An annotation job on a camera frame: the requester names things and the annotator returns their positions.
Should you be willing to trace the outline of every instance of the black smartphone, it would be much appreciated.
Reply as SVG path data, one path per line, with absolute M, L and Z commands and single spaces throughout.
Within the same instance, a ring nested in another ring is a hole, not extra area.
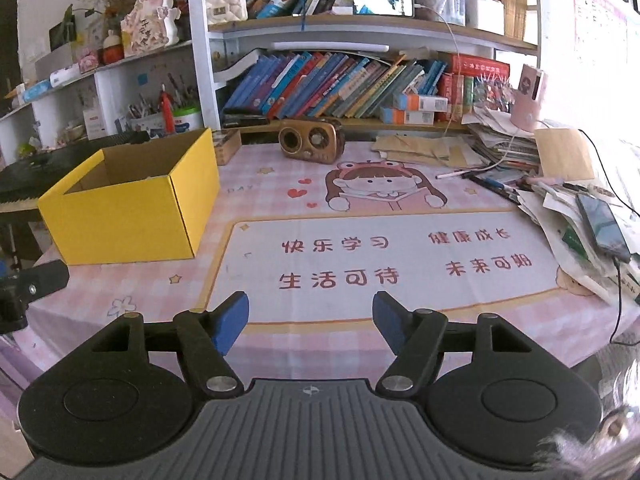
M 353 0 L 354 14 L 414 16 L 414 0 Z
M 590 195 L 577 196 L 582 217 L 589 226 L 596 246 L 605 254 L 615 256 L 621 262 L 631 261 L 631 252 L 618 226 L 609 204 Z

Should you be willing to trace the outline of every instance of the silver screw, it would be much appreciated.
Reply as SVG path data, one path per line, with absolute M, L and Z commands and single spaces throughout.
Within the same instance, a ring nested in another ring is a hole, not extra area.
M 409 377 L 391 375 L 382 379 L 382 386 L 390 392 L 405 392 L 414 387 L 414 382 Z
M 207 388 L 212 392 L 230 392 L 238 386 L 238 381 L 233 377 L 219 375 L 207 380 Z

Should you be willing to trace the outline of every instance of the green lid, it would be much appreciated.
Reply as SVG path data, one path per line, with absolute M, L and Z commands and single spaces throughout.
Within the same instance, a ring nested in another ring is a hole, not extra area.
M 200 113 L 200 107 L 199 106 L 192 106 L 191 108 L 179 108 L 179 109 L 174 110 L 172 112 L 174 117 L 184 117 L 184 116 L 187 116 L 187 115 L 199 114 L 199 113 Z

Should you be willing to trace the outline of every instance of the crosshair logo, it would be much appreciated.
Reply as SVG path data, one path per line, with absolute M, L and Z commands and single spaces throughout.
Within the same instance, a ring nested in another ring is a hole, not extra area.
M 307 386 L 306 388 L 302 389 L 302 392 L 311 397 L 312 395 L 319 394 L 320 390 L 315 386 Z

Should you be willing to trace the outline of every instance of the cartoon girl's hair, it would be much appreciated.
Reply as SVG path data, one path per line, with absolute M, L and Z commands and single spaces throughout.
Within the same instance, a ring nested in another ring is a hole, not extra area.
M 445 197 L 439 190 L 431 185 L 431 182 L 418 170 L 414 168 L 406 168 L 402 162 L 393 162 L 391 160 L 382 160 L 380 162 L 341 162 L 338 164 L 337 170 L 331 170 L 326 174 L 326 197 L 327 203 L 332 198 L 340 196 L 342 191 L 340 187 L 334 184 L 336 178 L 343 180 L 353 180 L 354 178 L 373 178 L 382 176 L 418 176 L 420 178 L 420 184 L 418 188 L 426 187 L 429 192 L 439 197 L 443 204 L 447 203 L 447 197 Z

